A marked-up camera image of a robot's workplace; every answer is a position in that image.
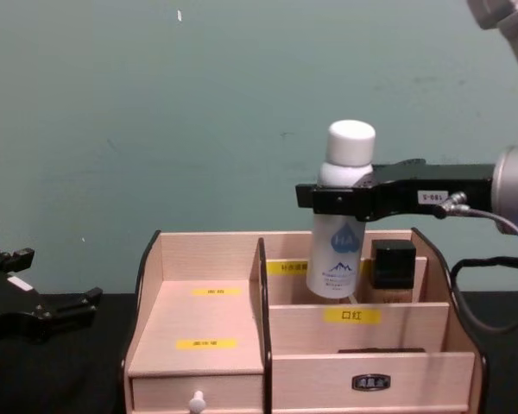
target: green wall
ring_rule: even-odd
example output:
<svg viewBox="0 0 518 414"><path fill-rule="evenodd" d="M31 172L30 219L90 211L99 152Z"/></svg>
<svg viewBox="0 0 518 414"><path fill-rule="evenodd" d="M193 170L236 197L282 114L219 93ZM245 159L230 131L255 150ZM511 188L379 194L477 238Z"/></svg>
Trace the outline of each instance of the green wall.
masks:
<svg viewBox="0 0 518 414"><path fill-rule="evenodd" d="M36 249L44 292L128 292L155 229L307 229L294 185L341 118L378 163L494 162L518 67L459 0L0 0L0 247ZM518 254L475 219L370 227L411 226L451 263Z"/></svg>

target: black table surface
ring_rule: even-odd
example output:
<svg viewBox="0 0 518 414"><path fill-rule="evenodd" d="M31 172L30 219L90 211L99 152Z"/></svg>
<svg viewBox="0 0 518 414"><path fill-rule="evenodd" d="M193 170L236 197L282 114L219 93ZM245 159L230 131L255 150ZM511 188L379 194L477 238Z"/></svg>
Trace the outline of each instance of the black table surface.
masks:
<svg viewBox="0 0 518 414"><path fill-rule="evenodd" d="M518 292L470 292L485 321L518 317ZM57 296L48 298L52 303ZM0 341L0 414L122 413L118 367L133 317L134 295L104 295L95 323L42 344ZM487 414L518 414L518 330L477 334L490 362Z"/></svg>

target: spray bottle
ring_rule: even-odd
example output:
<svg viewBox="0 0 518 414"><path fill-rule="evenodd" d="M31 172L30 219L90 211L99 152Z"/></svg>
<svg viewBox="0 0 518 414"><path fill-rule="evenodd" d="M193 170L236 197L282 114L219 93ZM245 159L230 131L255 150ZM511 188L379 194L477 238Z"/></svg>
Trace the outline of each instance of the spray bottle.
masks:
<svg viewBox="0 0 518 414"><path fill-rule="evenodd" d="M368 123L337 121L329 128L326 159L318 185L351 187L372 172L376 132ZM352 216L315 214L307 287L323 298L345 298L355 292L365 223Z"/></svg>

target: wooden desk organizer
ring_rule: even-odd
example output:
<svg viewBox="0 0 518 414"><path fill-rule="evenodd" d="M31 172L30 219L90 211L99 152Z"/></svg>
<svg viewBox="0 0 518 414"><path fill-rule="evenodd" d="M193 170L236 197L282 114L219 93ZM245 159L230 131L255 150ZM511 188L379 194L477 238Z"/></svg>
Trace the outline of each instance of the wooden desk organizer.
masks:
<svg viewBox="0 0 518 414"><path fill-rule="evenodd" d="M485 359L458 318L441 254L416 229L367 232L359 296L374 239L416 246L413 303L310 293L307 232L157 232L123 362L127 412L186 414L196 391L204 414L481 412ZM376 384L365 374L389 376L386 389L364 391Z"/></svg>

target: gray metal cylinder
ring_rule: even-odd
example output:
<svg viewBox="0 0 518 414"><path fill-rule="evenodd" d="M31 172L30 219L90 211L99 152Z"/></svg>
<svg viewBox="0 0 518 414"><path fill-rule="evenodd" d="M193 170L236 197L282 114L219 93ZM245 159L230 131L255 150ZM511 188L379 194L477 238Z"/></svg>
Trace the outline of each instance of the gray metal cylinder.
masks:
<svg viewBox="0 0 518 414"><path fill-rule="evenodd" d="M509 147L495 165L491 189L493 212L518 226L518 145ZM499 231L510 234L502 225Z"/></svg>

